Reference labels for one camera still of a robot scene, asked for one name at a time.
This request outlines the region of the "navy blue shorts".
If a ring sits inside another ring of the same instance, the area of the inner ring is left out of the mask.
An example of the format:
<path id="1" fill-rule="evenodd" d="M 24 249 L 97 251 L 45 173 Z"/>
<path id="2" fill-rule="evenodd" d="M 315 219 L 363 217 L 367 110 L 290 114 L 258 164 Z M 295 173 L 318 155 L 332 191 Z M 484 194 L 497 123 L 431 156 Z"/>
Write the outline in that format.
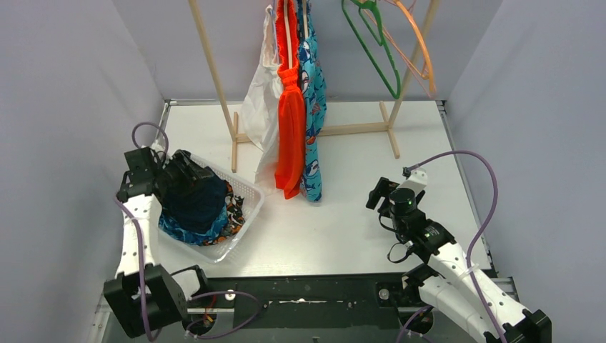
<path id="1" fill-rule="evenodd" d="M 210 222 L 225 206 L 226 193 L 227 187 L 224 180 L 218 177 L 217 193 L 203 195 L 202 197 L 194 197 L 193 199 L 163 199 L 162 209 L 167 209 L 179 221 L 185 219 L 188 221 L 196 220 L 201 222 Z"/>

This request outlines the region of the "blue leaf print shorts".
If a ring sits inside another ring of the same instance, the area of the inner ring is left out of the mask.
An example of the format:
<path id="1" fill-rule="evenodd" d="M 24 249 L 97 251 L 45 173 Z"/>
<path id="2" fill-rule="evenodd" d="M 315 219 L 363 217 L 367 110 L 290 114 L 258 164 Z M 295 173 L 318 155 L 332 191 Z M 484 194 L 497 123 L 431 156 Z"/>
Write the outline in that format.
<path id="1" fill-rule="evenodd" d="M 172 239 L 192 246 L 217 244 L 230 236 L 229 218 L 225 207 L 210 222 L 185 219 L 179 221 L 167 209 L 162 209 L 159 228 Z"/>

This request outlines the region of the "camouflage orange black shorts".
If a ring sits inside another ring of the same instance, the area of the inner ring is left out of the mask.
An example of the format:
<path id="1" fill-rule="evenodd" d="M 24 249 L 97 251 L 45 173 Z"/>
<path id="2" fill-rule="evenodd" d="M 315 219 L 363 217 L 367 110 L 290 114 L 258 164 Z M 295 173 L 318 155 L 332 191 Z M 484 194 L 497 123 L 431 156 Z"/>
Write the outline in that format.
<path id="1" fill-rule="evenodd" d="M 225 206 L 214 220 L 211 228 L 202 235 L 199 246 L 218 244 L 239 233 L 245 224 L 243 204 L 244 197 L 234 194 L 232 185 L 224 181 L 227 187 Z"/>

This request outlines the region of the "pink wire hanger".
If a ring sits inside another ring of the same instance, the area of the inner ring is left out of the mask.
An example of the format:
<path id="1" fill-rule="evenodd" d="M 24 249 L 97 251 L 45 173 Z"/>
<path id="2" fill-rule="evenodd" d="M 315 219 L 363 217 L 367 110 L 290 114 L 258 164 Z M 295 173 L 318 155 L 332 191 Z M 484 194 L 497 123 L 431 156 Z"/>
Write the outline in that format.
<path id="1" fill-rule="evenodd" d="M 406 66 L 406 71 L 413 77 L 421 87 L 422 91 L 429 98 L 437 93 L 435 81 L 435 72 L 431 54 L 424 39 L 424 32 L 421 24 L 417 23 L 415 18 L 416 1 L 387 1 L 394 10 L 401 13 L 407 25 L 410 27 L 410 34 L 414 40 L 412 51 L 405 51 L 399 45 L 399 39 L 392 34 L 384 24 L 384 33 L 387 36 L 387 43 L 392 50 L 394 60 L 399 57 Z"/>

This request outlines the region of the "teal shark print shorts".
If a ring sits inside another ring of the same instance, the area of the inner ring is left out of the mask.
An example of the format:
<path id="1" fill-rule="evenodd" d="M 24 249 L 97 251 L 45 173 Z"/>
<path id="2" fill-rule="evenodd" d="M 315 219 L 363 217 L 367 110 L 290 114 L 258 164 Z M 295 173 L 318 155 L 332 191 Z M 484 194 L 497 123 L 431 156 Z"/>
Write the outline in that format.
<path id="1" fill-rule="evenodd" d="M 309 202 L 322 199 L 322 174 L 319 165 L 318 136 L 324 126 L 327 112 L 326 81 L 319 60 L 317 35 L 313 27 L 312 3 L 307 1 L 309 38 L 304 38 L 302 27 L 301 1 L 297 2 L 299 34 L 299 70 L 300 89 L 304 97 L 306 114 L 305 155 L 302 172 L 301 192 Z"/>

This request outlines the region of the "orange wooden hanger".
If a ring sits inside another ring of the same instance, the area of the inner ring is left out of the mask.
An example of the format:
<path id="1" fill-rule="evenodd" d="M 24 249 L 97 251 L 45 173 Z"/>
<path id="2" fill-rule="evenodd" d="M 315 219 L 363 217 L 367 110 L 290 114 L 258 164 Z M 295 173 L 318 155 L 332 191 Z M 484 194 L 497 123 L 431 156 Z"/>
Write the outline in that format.
<path id="1" fill-rule="evenodd" d="M 393 36 L 389 33 L 386 26 L 382 22 L 382 14 L 379 8 L 378 1 L 343 1 L 342 2 L 342 10 L 346 20 L 348 21 L 354 35 L 356 36 L 358 42 L 363 48 L 364 52 L 367 54 L 369 60 L 372 63 L 375 71 L 378 73 L 380 79 L 383 84 L 387 87 L 389 94 L 393 98 L 397 98 L 401 96 L 403 93 L 404 82 L 403 81 L 395 81 L 390 82 L 387 78 L 386 72 L 382 70 L 380 65 L 377 62 L 377 59 L 373 56 L 371 50 L 366 44 L 364 38 L 360 34 L 358 28 L 353 23 L 351 17 L 347 13 L 345 6 L 353 5 L 354 10 L 357 12 L 360 17 L 362 23 L 368 30 L 372 40 L 376 43 L 376 45 L 383 49 L 385 56 L 387 57 L 387 61 L 389 62 L 389 67 L 394 74 L 394 77 L 397 78 L 400 76 L 400 72 L 395 64 L 395 60 L 392 54 L 392 50 L 394 49 L 399 57 L 402 59 L 404 64 L 407 67 L 407 70 L 410 71 L 413 77 L 417 80 L 417 83 L 424 90 L 425 94 L 429 97 L 435 95 L 437 91 L 435 76 L 434 76 L 434 68 L 431 60 L 431 56 L 429 53 L 429 49 L 427 48 L 427 44 L 424 39 L 424 34 L 422 30 L 417 24 L 413 16 L 414 6 L 416 4 L 413 1 L 410 5 L 405 5 L 403 1 L 388 1 L 388 4 L 393 5 L 398 8 L 404 18 L 408 21 L 411 26 L 412 31 L 414 32 L 415 39 L 417 41 L 417 47 L 419 48 L 420 54 L 422 55 L 422 66 L 418 67 L 416 63 L 413 61 L 412 57 L 408 57 L 403 50 L 397 45 Z"/>

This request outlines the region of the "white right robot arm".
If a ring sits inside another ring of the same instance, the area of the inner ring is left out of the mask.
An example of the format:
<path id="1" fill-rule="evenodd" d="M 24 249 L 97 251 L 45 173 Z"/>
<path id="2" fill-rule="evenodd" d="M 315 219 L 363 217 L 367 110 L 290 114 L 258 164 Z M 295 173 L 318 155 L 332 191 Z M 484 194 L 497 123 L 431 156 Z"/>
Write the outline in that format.
<path id="1" fill-rule="evenodd" d="M 402 277 L 406 302 L 425 303 L 443 313 L 475 342 L 551 342 L 552 322 L 541 310 L 531 312 L 471 262 L 454 236 L 418 207 L 427 185 L 425 173 L 401 184 L 380 178 L 369 192 L 368 209 L 388 218 L 387 229 L 407 256 L 421 264 Z"/>

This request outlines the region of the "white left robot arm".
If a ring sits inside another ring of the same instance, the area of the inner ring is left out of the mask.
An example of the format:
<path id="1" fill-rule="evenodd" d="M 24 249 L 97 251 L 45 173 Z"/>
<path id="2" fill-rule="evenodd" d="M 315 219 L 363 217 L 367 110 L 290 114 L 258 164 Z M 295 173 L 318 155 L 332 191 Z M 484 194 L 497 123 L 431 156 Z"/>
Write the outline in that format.
<path id="1" fill-rule="evenodd" d="M 197 265 L 187 283 L 169 273 L 159 261 L 159 218 L 167 193 L 185 195 L 214 176 L 185 151 L 170 160 L 146 146 L 124 154 L 128 169 L 114 200 L 121 209 L 123 239 L 121 258 L 103 295 L 130 338 L 157 340 L 164 327 L 187 318 L 188 300 L 207 302 L 212 286 Z"/>

